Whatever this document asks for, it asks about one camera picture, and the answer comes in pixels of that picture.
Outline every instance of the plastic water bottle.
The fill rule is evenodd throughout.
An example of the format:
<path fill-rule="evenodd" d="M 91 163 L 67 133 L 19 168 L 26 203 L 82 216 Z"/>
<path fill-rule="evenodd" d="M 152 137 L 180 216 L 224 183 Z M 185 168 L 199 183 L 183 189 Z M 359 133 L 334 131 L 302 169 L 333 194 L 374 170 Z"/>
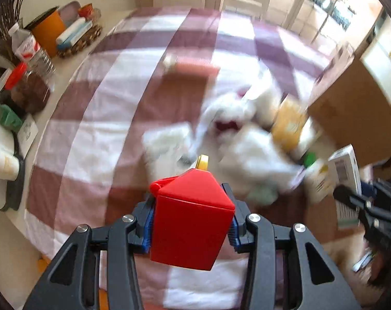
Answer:
<path fill-rule="evenodd" d="M 27 64 L 29 69 L 35 71 L 47 82 L 55 72 L 49 55 L 44 51 L 35 39 L 33 34 L 25 29 L 21 29 L 19 24 L 14 24 L 9 35 L 12 38 L 13 53 Z"/>

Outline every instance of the white cup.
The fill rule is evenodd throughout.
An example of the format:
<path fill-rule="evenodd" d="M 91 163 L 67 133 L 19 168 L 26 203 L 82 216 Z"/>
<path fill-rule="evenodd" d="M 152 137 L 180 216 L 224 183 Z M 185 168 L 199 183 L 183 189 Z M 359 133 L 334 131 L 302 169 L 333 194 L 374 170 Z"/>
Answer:
<path fill-rule="evenodd" d="M 19 174 L 19 160 L 0 148 L 0 179 L 14 181 Z"/>

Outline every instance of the white card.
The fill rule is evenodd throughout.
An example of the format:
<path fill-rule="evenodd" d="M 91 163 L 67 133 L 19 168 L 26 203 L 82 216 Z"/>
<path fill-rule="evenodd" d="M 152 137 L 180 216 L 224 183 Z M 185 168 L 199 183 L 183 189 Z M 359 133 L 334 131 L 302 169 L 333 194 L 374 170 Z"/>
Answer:
<path fill-rule="evenodd" d="M 23 158 L 26 157 L 27 152 L 29 151 L 36 135 L 38 134 L 39 129 L 35 124 L 33 117 L 28 114 L 25 122 L 17 133 L 17 140 L 19 141 L 20 153 Z"/>

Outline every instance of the checkered blanket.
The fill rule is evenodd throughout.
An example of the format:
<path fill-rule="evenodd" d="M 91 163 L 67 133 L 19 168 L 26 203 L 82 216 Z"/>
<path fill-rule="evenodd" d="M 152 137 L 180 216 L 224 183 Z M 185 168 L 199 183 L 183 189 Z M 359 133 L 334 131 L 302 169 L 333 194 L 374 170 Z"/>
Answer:
<path fill-rule="evenodd" d="M 214 85 L 163 76 L 166 53 L 211 59 Z M 266 69 L 306 101 L 328 59 L 281 28 L 202 9 L 139 9 L 120 21 L 72 77 L 42 137 L 25 221 L 30 241 L 52 258 L 81 223 L 100 227 L 130 213 L 148 187 L 142 134 L 188 121 L 217 97 L 248 87 Z M 137 257 L 145 302 L 165 308 L 238 306 L 247 258 L 228 240 L 210 272 Z M 105 288 L 101 271 L 101 287 Z"/>

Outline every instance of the cardboard box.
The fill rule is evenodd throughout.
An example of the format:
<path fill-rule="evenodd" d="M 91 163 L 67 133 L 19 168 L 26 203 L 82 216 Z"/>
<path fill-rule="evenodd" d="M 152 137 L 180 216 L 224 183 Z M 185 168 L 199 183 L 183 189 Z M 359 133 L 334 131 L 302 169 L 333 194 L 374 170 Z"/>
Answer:
<path fill-rule="evenodd" d="M 372 170 L 374 178 L 381 178 L 385 181 L 391 180 L 391 158 L 385 163 L 375 164 Z"/>
<path fill-rule="evenodd" d="M 346 47 L 313 87 L 308 114 L 337 144 L 352 144 L 360 167 L 391 157 L 391 105 Z"/>

